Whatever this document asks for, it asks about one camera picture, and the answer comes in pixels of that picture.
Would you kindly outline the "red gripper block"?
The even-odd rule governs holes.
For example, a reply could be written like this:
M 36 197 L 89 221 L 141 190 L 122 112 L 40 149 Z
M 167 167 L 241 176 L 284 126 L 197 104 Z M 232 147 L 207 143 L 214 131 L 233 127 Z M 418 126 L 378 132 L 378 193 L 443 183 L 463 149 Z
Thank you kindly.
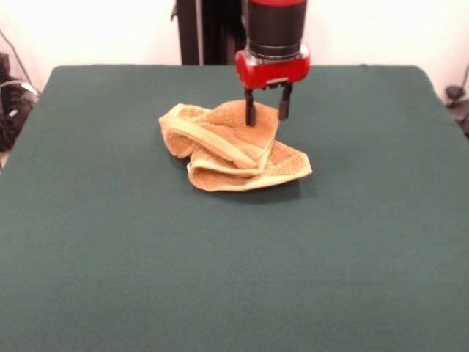
M 289 117 L 290 96 L 293 83 L 302 81 L 309 73 L 310 51 L 302 43 L 298 54 L 287 59 L 261 59 L 243 49 L 235 54 L 235 67 L 245 95 L 245 123 L 249 127 L 256 124 L 256 109 L 253 90 L 284 84 L 278 108 L 278 118 L 284 121 Z

